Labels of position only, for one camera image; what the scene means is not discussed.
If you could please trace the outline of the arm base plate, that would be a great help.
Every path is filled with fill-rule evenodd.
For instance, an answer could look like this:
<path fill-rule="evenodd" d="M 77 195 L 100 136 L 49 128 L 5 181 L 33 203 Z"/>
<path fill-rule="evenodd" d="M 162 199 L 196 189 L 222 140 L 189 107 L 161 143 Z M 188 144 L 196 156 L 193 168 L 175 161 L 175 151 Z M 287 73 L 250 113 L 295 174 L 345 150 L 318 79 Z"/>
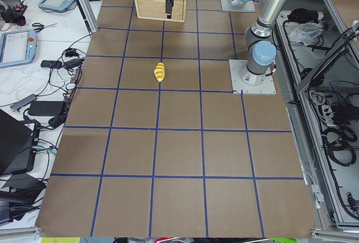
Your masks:
<path fill-rule="evenodd" d="M 247 69 L 247 60 L 230 59 L 229 70 L 233 94 L 275 95 L 275 85 L 270 67 L 262 75 L 254 75 Z"/>
<path fill-rule="evenodd" d="M 244 2 L 242 0 L 220 0 L 224 12 L 255 12 L 253 0 Z"/>

